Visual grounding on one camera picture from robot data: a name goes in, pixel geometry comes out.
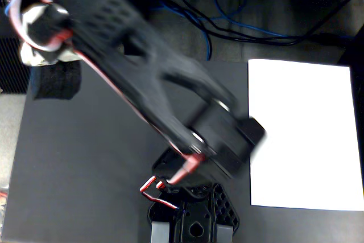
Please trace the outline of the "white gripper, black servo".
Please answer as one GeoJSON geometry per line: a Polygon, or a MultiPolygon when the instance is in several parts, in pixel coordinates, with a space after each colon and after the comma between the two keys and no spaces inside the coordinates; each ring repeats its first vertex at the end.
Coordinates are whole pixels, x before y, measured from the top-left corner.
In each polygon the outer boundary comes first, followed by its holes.
{"type": "Polygon", "coordinates": [[[22,42],[20,60],[28,67],[54,65],[58,61],[79,61],[78,54],[71,51],[71,33],[67,29],[69,12],[58,4],[36,5],[22,15],[22,26],[33,41],[34,47],[22,42]],[[56,60],[47,61],[42,55],[58,55],[56,60]]]}

